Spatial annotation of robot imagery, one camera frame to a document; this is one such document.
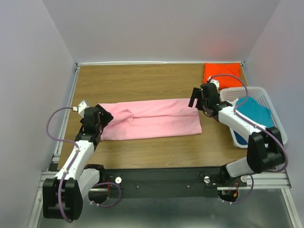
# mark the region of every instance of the teal towel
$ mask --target teal towel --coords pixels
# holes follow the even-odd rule
[[[237,101],[236,105],[242,103],[244,100],[245,97],[240,98]],[[250,96],[242,106],[237,108],[237,110],[258,124],[262,124],[266,127],[272,127],[274,125],[271,120],[271,111],[268,108],[260,105],[255,99]],[[247,145],[245,139],[243,139],[238,133],[234,133],[239,144]]]

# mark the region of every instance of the wooden table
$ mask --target wooden table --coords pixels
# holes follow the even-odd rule
[[[116,103],[170,98],[190,98],[202,82],[203,64],[81,66],[73,106],[87,100]],[[81,117],[71,113],[66,139],[74,140]],[[102,141],[88,163],[109,168],[165,168],[220,166],[240,159],[246,150],[233,146],[228,127],[200,112],[203,133],[199,135]],[[63,145],[58,168],[69,157],[73,145]]]

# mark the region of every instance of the plastic basket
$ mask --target plastic basket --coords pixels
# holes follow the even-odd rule
[[[270,100],[266,90],[261,87],[253,87],[253,86],[248,86],[247,89],[249,92],[249,96],[251,96],[256,101],[258,101],[258,103],[260,105],[270,109],[272,123],[274,124],[275,127],[277,127],[280,130],[283,144],[286,144],[287,135],[284,131],[281,121],[276,113],[274,106],[271,103],[271,100]],[[238,98],[240,99],[242,97],[245,97],[246,91],[245,91],[244,87],[235,87],[235,88],[229,88],[229,89],[222,89],[219,94],[220,94],[220,98],[222,101],[233,102]],[[232,137],[232,142],[233,142],[234,146],[240,147],[240,148],[247,148],[247,145],[242,145],[237,142],[235,133],[232,128],[229,128],[229,131],[230,131],[230,134]]]

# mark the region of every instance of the folded orange towel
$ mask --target folded orange towel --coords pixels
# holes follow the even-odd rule
[[[207,79],[213,75],[230,74],[241,78],[241,66],[239,63],[232,64],[214,64],[205,63],[203,83],[207,83]],[[219,88],[241,87],[242,84],[235,78],[229,76],[218,76],[214,78],[219,82]]]

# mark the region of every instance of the pink cloth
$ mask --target pink cloth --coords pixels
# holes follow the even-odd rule
[[[146,139],[202,133],[199,113],[189,99],[100,104],[114,119],[102,140]]]

